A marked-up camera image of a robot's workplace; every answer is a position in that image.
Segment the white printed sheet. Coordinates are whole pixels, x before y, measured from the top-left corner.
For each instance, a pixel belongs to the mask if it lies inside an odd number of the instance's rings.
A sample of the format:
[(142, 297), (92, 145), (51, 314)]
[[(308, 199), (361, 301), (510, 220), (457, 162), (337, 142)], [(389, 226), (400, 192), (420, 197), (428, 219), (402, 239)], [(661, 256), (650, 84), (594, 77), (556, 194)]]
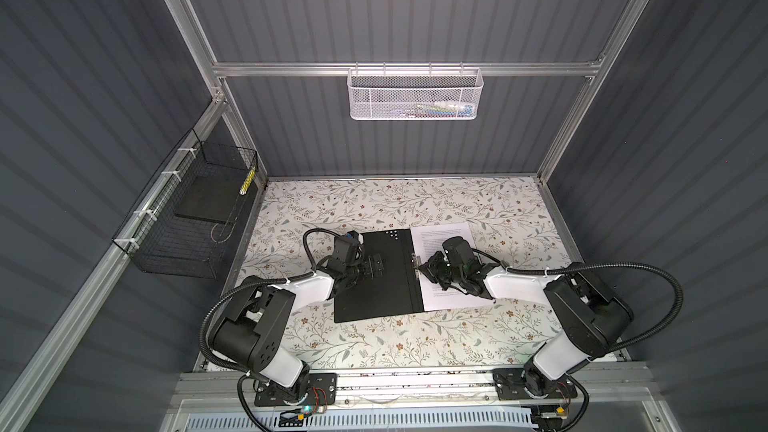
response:
[[(443, 225), (420, 226), (410, 229), (415, 255), (425, 263), (436, 252), (443, 251), (443, 243), (452, 237), (465, 239), (474, 246), (469, 225), (466, 222)], [(443, 290), (439, 284), (432, 283), (422, 273), (418, 274), (423, 307), (426, 312), (479, 308), (492, 305), (488, 299), (464, 294), (454, 288)]]

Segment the orange folder black inside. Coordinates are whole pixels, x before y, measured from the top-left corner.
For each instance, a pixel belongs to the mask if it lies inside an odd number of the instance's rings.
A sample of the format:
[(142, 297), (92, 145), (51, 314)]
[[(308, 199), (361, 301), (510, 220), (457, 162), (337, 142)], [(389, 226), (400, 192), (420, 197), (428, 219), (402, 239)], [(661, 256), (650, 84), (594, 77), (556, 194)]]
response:
[(363, 245), (357, 281), (334, 299), (338, 324), (492, 303), (467, 279), (484, 264), (466, 223), (365, 233)]

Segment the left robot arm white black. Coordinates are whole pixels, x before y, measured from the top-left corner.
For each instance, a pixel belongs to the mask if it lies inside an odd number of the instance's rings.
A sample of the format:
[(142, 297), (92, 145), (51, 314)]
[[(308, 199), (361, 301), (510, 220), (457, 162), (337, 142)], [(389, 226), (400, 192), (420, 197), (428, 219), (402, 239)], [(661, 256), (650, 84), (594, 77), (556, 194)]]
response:
[(309, 384), (310, 367), (282, 347), (290, 316), (326, 302), (384, 271), (379, 253), (363, 236), (311, 228), (302, 236), (310, 270), (287, 279), (248, 277), (225, 292), (205, 315), (198, 336), (211, 364), (240, 371), (297, 395)]

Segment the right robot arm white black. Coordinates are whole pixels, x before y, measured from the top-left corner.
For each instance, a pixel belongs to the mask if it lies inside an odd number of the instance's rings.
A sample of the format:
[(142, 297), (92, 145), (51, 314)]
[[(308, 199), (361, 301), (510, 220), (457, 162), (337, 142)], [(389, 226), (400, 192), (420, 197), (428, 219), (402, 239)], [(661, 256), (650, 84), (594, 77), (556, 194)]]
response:
[(634, 319), (631, 308), (584, 263), (514, 269), (454, 236), (418, 272), (444, 290), (486, 300), (520, 299), (554, 312), (560, 331), (533, 354), (516, 379), (533, 398), (548, 397), (569, 373), (608, 354)]

